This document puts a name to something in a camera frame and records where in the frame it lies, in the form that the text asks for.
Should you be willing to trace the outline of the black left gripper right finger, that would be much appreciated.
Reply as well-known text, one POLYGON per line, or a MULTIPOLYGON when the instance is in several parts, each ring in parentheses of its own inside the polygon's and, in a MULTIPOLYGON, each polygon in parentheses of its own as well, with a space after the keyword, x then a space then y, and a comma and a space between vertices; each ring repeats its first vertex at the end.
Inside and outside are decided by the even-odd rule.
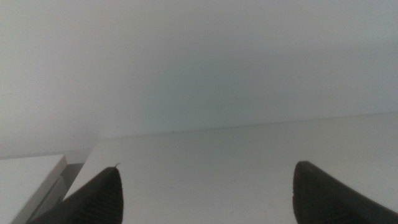
POLYGON ((397 212, 365 197, 309 161, 296 164, 293 211, 297 223, 397 224, 397 212))

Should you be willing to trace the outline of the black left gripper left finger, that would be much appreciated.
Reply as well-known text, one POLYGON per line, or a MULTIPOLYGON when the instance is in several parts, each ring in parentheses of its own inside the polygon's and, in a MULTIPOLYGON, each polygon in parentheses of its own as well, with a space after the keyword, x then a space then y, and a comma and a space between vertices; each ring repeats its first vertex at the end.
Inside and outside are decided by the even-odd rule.
POLYGON ((119 170, 117 167, 107 167, 29 224, 122 224, 123 211, 119 170))

